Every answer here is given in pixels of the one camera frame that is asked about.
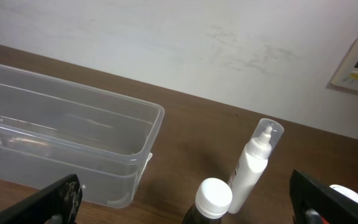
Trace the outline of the white spray bottle clear cap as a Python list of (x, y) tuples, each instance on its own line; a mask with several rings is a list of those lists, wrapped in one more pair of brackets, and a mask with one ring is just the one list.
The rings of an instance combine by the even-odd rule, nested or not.
[(266, 169), (269, 157), (283, 133), (284, 128), (280, 123), (268, 118), (259, 121), (227, 183), (232, 191), (229, 213), (235, 214), (241, 209)]

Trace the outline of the orange tube white cap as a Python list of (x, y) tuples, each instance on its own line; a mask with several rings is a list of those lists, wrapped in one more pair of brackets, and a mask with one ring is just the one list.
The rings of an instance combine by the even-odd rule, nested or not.
[(330, 185), (330, 187), (332, 189), (334, 189), (335, 191), (339, 192), (340, 194), (346, 196), (347, 198), (355, 201), (358, 203), (358, 193), (348, 189), (347, 187), (341, 186), (341, 185), (337, 185), (337, 184), (332, 184)]

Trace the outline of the dark bottle white cap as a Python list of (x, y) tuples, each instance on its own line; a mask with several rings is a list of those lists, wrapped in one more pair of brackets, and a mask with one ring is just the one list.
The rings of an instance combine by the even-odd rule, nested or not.
[(221, 224), (231, 201), (232, 191), (227, 183), (207, 178), (198, 187), (195, 202), (181, 224)]

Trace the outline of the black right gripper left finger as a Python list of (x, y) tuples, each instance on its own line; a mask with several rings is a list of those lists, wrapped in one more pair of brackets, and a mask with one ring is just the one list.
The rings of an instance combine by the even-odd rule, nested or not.
[(75, 224), (83, 192), (76, 174), (70, 174), (0, 212), (0, 224)]

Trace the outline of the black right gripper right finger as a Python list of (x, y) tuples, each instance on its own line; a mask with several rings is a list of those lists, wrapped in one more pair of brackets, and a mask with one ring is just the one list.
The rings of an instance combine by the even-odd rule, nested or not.
[(291, 174), (290, 198), (296, 224), (358, 224), (357, 201), (302, 171), (294, 170)]

